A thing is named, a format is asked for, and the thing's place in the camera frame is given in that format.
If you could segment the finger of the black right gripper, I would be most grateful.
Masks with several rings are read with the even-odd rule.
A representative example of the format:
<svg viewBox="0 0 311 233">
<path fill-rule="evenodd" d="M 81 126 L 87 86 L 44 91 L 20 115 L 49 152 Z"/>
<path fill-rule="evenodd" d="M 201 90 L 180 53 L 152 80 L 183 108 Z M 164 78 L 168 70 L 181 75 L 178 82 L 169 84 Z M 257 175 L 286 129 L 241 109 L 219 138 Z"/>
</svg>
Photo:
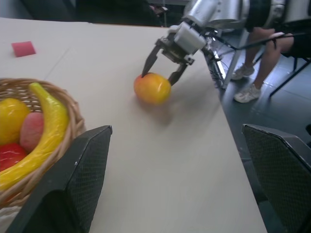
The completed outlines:
<svg viewBox="0 0 311 233">
<path fill-rule="evenodd" d="M 147 57 L 142 73 L 141 73 L 141 77 L 143 78 L 151 69 L 151 67 L 154 65 L 154 63 L 157 60 L 157 53 L 160 51 L 161 46 L 159 44 L 156 44 L 155 47 L 152 49 L 151 53 L 149 54 L 149 56 Z"/>
<path fill-rule="evenodd" d="M 188 64 L 179 63 L 177 70 L 173 72 L 168 78 L 168 81 L 171 84 L 171 86 L 175 85 L 178 82 L 178 80 L 180 79 L 180 77 L 182 76 L 187 67 Z"/>
</svg>

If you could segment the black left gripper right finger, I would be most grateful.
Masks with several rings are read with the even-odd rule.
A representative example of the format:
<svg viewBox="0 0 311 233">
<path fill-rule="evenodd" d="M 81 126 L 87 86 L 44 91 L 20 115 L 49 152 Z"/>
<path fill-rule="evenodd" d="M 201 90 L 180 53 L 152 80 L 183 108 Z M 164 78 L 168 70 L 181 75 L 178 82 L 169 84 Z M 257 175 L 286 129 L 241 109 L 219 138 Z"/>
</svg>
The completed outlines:
<svg viewBox="0 0 311 233">
<path fill-rule="evenodd" d="M 259 185 L 288 233 L 311 231 L 311 149 L 299 137 L 244 124 Z"/>
</svg>

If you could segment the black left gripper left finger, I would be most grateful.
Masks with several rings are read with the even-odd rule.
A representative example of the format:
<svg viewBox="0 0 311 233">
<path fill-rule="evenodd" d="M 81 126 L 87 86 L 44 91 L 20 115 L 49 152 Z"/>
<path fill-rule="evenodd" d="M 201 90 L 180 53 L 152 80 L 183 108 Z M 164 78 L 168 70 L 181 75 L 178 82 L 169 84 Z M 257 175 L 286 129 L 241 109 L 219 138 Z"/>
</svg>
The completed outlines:
<svg viewBox="0 0 311 233">
<path fill-rule="evenodd" d="M 104 183 L 111 126 L 86 131 L 42 177 L 8 233 L 87 233 Z"/>
</svg>

